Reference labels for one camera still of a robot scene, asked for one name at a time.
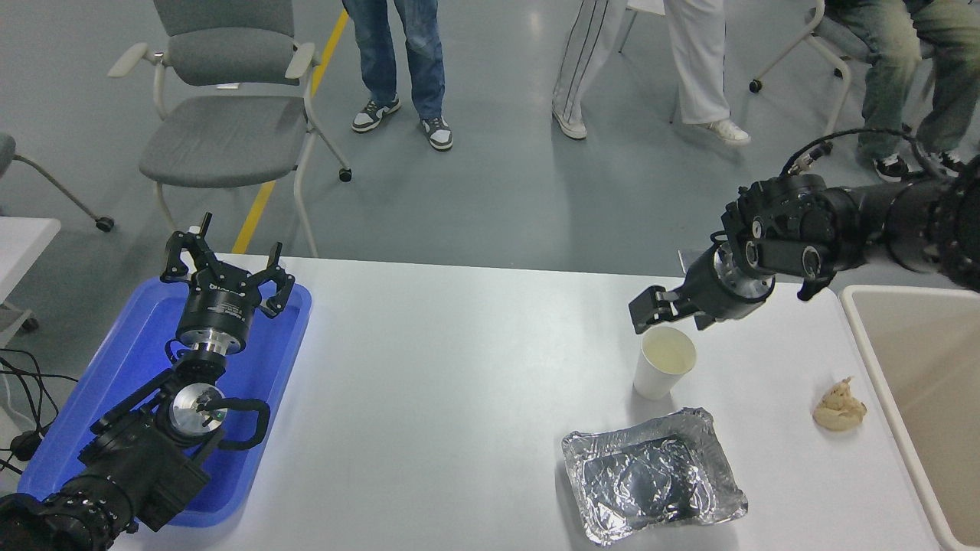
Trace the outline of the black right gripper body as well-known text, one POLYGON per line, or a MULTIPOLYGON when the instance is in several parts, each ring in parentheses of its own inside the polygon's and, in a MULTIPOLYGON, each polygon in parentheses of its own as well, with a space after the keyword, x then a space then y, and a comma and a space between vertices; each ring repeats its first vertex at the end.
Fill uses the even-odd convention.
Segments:
POLYGON ((725 259, 722 253, 703 253, 685 273, 683 285, 694 303, 692 317, 697 329, 748 315, 748 300, 733 292, 720 276, 725 259))

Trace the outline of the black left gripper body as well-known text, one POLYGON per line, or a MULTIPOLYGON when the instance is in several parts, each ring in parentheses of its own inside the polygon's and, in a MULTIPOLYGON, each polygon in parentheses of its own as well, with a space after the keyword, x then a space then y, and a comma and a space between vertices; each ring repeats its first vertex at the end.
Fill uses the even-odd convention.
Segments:
POLYGON ((224 334, 234 343, 246 343, 254 312, 260 303, 259 287, 245 280, 214 280, 210 275, 190 279, 189 296, 176 338, 182 343, 199 342, 197 334, 224 334))

